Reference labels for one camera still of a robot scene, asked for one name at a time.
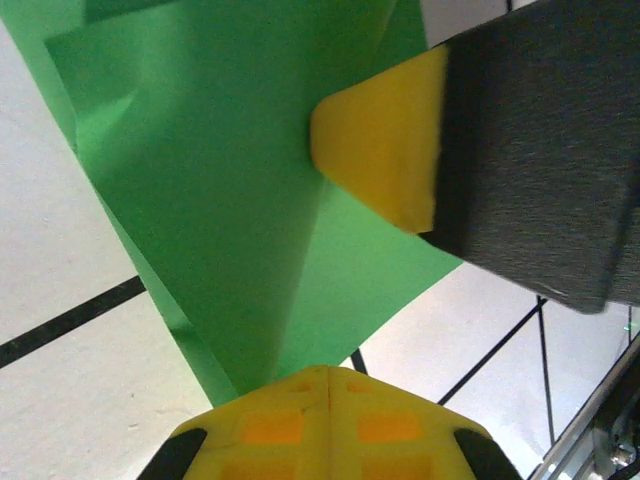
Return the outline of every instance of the green paper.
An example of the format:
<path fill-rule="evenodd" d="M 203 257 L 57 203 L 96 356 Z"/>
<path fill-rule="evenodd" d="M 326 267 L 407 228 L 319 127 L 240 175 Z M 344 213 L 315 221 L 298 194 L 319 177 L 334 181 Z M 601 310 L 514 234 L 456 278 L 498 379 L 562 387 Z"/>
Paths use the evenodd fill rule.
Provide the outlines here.
<path fill-rule="evenodd" d="M 2 16 L 212 403 L 339 363 L 458 265 L 308 153 L 319 100 L 425 49 L 417 0 L 70 5 Z"/>

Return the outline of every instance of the folded green paper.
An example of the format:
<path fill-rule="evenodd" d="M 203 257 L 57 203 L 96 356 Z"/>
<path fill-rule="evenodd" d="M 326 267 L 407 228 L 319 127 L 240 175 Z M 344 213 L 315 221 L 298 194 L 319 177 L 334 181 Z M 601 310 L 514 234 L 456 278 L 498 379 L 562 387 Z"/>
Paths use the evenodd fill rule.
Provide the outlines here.
<path fill-rule="evenodd" d="M 214 404 L 339 363 L 458 265 L 308 153 L 320 99 L 425 49 L 417 0 L 0 13 Z"/>

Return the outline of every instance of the white floor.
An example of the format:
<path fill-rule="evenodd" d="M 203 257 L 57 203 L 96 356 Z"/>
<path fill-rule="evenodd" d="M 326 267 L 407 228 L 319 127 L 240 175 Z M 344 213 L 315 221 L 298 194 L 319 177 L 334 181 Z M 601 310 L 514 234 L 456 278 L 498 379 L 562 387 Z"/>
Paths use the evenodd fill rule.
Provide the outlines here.
<path fill-rule="evenodd" d="M 429 0 L 430 43 L 504 11 L 502 0 Z M 4 28 L 0 214 L 0 344 L 135 275 Z M 463 265 L 362 346 L 369 372 L 437 401 L 534 303 Z M 559 434 L 626 345 L 627 310 L 585 317 L 550 303 L 545 323 Z M 550 443 L 537 319 L 448 406 L 484 424 L 528 475 Z M 0 479 L 133 479 L 209 407 L 141 295 L 0 370 Z"/>

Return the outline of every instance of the yellow plastic part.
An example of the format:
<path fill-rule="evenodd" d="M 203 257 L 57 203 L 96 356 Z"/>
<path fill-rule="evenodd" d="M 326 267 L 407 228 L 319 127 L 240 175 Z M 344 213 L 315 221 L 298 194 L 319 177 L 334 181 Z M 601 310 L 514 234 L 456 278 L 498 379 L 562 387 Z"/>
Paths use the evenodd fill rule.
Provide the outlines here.
<path fill-rule="evenodd" d="M 453 432 L 479 425 L 337 367 L 310 367 L 181 425 L 207 437 L 184 480 L 474 480 Z"/>
<path fill-rule="evenodd" d="M 331 181 L 410 233 L 433 229 L 447 46 L 325 98 L 311 157 Z"/>

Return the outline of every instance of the black line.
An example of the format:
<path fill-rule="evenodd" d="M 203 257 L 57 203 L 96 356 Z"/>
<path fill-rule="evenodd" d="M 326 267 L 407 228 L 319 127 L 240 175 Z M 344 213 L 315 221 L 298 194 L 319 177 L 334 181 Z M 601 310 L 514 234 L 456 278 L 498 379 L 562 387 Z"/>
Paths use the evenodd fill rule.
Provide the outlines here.
<path fill-rule="evenodd" d="M 627 347 L 631 345 L 633 342 L 633 334 L 631 333 L 631 329 L 633 328 L 633 311 L 631 310 L 631 305 L 629 305 L 629 312 L 627 315 Z"/>
<path fill-rule="evenodd" d="M 543 298 L 536 295 L 536 302 L 540 305 Z M 549 445 L 553 447 L 556 442 L 556 433 L 553 428 L 553 404 L 551 403 L 551 382 L 549 381 L 549 362 L 547 360 L 547 339 L 544 332 L 544 313 L 540 306 L 538 309 L 538 325 L 540 327 L 540 349 L 542 351 L 542 375 L 544 377 L 544 395 L 547 401 L 547 423 L 549 425 Z"/>
<path fill-rule="evenodd" d="M 367 367 L 364 364 L 364 358 L 362 358 L 362 352 L 360 352 L 359 348 L 356 348 L 356 351 L 351 354 L 351 363 L 353 363 L 353 368 L 356 372 L 367 373 Z"/>
<path fill-rule="evenodd" d="M 547 303 L 546 299 L 542 300 L 542 303 L 537 304 L 535 307 L 533 307 L 529 313 L 527 313 L 522 320 L 520 320 L 515 327 L 513 327 L 509 333 L 507 333 L 504 337 L 502 337 L 502 340 L 500 340 L 498 343 L 495 344 L 495 346 L 489 350 L 489 352 L 487 352 L 487 354 L 482 357 L 482 359 L 476 363 L 473 368 L 471 370 L 469 370 L 467 372 L 467 374 L 462 377 L 458 383 L 456 383 L 453 388 L 451 388 L 451 390 L 449 390 L 444 397 L 442 397 L 440 399 L 440 401 L 438 402 L 438 405 L 445 405 L 449 400 L 451 400 L 451 398 L 460 391 L 460 389 L 462 387 L 465 386 L 465 384 L 471 380 L 473 378 L 473 376 L 478 373 L 478 371 L 485 366 L 485 364 L 491 360 L 493 358 L 493 356 L 498 353 L 498 351 L 504 347 L 504 345 L 511 340 L 511 337 L 513 337 L 516 333 L 518 333 L 518 331 L 525 326 L 525 324 L 531 320 L 531 318 L 538 313 L 538 310 L 540 308 L 542 308 L 542 305 L 544 305 L 545 303 Z"/>
<path fill-rule="evenodd" d="M 144 291 L 145 288 L 140 277 L 131 278 L 13 340 L 9 340 L 0 345 L 0 368 L 21 359 Z"/>
<path fill-rule="evenodd" d="M 533 471 L 529 474 L 529 476 L 527 477 L 527 480 L 531 480 L 533 478 L 533 476 L 538 473 L 538 469 L 542 466 L 542 463 L 539 463 L 538 465 L 536 465 L 536 468 L 533 469 Z"/>

